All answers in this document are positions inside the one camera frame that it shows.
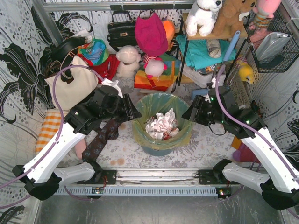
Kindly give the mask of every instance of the pink bag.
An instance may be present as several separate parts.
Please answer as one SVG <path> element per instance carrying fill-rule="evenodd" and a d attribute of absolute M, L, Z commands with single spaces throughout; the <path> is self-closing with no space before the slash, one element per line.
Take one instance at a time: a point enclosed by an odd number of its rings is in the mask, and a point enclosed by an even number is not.
<path fill-rule="evenodd" d="M 160 56 L 168 49 L 166 31 L 156 13 L 148 19 L 137 18 L 135 38 L 140 49 L 150 56 Z"/>

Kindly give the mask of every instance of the gray floor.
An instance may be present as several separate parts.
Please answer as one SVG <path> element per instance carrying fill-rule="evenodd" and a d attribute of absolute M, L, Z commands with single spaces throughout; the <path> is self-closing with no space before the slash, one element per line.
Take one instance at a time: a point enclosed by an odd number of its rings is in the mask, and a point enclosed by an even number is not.
<path fill-rule="evenodd" d="M 103 196 L 96 202 L 53 196 L 40 205 L 35 224 L 281 224 L 250 189 L 217 203 L 214 197 Z"/>

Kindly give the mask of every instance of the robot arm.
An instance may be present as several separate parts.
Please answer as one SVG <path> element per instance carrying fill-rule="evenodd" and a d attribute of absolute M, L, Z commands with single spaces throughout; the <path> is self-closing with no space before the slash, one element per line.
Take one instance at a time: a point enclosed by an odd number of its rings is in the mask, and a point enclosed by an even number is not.
<path fill-rule="evenodd" d="M 219 107 L 215 89 L 209 91 L 207 99 L 197 95 L 182 118 L 205 126 L 222 124 L 228 132 L 241 139 L 251 149 L 268 172 L 268 174 L 257 173 L 224 159 L 213 168 L 214 176 L 220 182 L 234 181 L 257 191 L 270 206 L 277 210 L 295 206 L 299 203 L 299 184 L 287 166 L 296 176 L 299 176 L 299 172 L 279 150 L 263 120 L 251 109 L 240 110 L 232 93 L 226 87 L 219 87 L 219 92 L 221 101 L 229 114 L 261 133 L 274 145 L 274 148 L 270 149 L 261 137 L 230 120 Z"/>
<path fill-rule="evenodd" d="M 58 142 L 35 169 L 32 169 L 32 166 L 55 142 L 57 133 L 33 160 L 14 167 L 15 176 L 31 170 L 21 181 L 25 183 L 25 189 L 32 196 L 45 200 L 61 186 L 90 179 L 97 182 L 102 169 L 95 161 L 83 162 L 68 168 L 56 168 L 56 166 L 91 130 L 98 128 L 102 121 L 116 119 L 118 122 L 125 122 L 141 117 L 129 95 L 122 95 L 117 81 L 104 80 L 103 84 L 65 116 Z"/>

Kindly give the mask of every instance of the black shelf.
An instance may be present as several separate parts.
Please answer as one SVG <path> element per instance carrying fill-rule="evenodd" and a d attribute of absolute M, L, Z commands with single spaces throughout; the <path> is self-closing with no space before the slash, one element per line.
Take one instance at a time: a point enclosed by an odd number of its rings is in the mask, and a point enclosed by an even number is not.
<path fill-rule="evenodd" d="M 256 31 L 258 31 L 259 29 L 262 29 L 262 27 L 258 27 L 258 26 L 255 26 L 254 29 L 252 28 L 252 26 L 249 26 L 253 22 L 254 16 L 255 16 L 255 13 L 251 12 L 250 16 L 248 18 L 244 19 L 244 24 L 246 24 L 245 29 L 248 34 L 248 39 L 247 39 L 248 43 L 251 42 L 250 37 Z M 265 19 L 261 22 L 263 22 L 264 24 L 266 24 L 266 23 L 269 24 L 269 26 L 266 27 L 268 31 L 281 32 L 281 33 L 289 34 L 292 37 L 288 41 L 288 43 L 284 46 L 284 48 L 280 51 L 280 53 L 278 55 L 276 55 L 276 59 L 280 58 L 280 60 L 279 60 L 280 63 L 278 63 L 277 65 L 275 65 L 275 63 L 273 62 L 273 60 L 275 60 L 275 56 L 259 61 L 256 57 L 256 49 L 261 44 L 263 39 L 253 42 L 253 47 L 250 47 L 250 49 L 251 49 L 253 58 L 255 60 L 258 72 L 259 73 L 269 73 L 269 72 L 280 73 L 280 72 L 287 71 L 299 56 L 298 41 L 296 41 L 294 39 L 293 34 L 290 32 L 290 30 L 286 26 L 286 22 L 284 21 L 281 13 L 279 11 L 276 11 L 274 13 L 273 19 Z M 268 65 L 273 64 L 273 67 L 265 68 L 264 67 L 265 64 L 268 64 Z"/>

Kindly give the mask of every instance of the black wire basket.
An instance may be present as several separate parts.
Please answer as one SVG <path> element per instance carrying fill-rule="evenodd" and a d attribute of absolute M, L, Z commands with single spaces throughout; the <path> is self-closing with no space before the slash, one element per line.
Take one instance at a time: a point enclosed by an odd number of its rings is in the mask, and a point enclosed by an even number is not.
<path fill-rule="evenodd" d="M 287 71 L 299 56 L 298 41 L 294 39 L 279 11 L 274 13 L 274 18 L 265 19 L 256 24 L 253 23 L 255 15 L 256 14 L 254 12 L 251 12 L 250 16 L 244 18 L 244 25 L 248 34 L 247 41 L 248 43 L 253 43 L 253 46 L 251 46 L 250 49 L 258 72 L 267 73 Z M 285 33 L 290 35 L 291 38 L 278 54 L 259 61 L 256 56 L 256 50 L 262 43 L 263 39 L 257 38 L 256 34 L 266 33 L 267 31 Z"/>

